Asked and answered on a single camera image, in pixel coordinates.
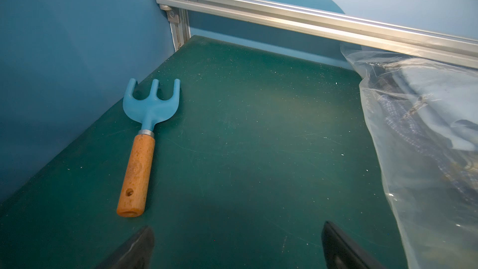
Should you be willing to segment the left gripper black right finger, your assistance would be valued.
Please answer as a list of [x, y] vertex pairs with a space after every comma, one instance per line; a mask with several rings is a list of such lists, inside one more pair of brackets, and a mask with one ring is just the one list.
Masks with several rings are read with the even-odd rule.
[[385, 269], [331, 221], [325, 221], [322, 228], [322, 246], [328, 269]]

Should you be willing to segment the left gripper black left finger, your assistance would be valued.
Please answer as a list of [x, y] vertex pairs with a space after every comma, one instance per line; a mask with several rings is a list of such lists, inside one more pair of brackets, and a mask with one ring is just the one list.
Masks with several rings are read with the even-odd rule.
[[96, 269], [148, 269], [154, 246], [154, 231], [149, 225], [145, 225], [97, 265]]

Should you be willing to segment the dark plaid shirt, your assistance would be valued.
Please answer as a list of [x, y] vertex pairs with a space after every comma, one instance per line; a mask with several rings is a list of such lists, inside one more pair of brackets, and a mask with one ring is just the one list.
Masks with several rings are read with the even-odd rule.
[[478, 202], [478, 151], [460, 151], [447, 146], [446, 139], [429, 129], [412, 102], [391, 77], [374, 80], [385, 123], [412, 150], [429, 159], [464, 199]]

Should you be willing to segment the clear plastic vacuum bag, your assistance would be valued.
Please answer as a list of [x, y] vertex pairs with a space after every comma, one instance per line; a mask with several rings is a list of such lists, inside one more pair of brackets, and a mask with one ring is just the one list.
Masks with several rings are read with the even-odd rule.
[[411, 269], [478, 266], [478, 71], [355, 44], [341, 52]]

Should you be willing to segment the light blue shirt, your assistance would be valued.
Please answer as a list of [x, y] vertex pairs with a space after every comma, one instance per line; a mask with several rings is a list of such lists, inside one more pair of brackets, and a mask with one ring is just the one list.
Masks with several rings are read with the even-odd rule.
[[460, 151], [478, 150], [478, 74], [468, 70], [405, 68], [392, 77], [422, 121]]

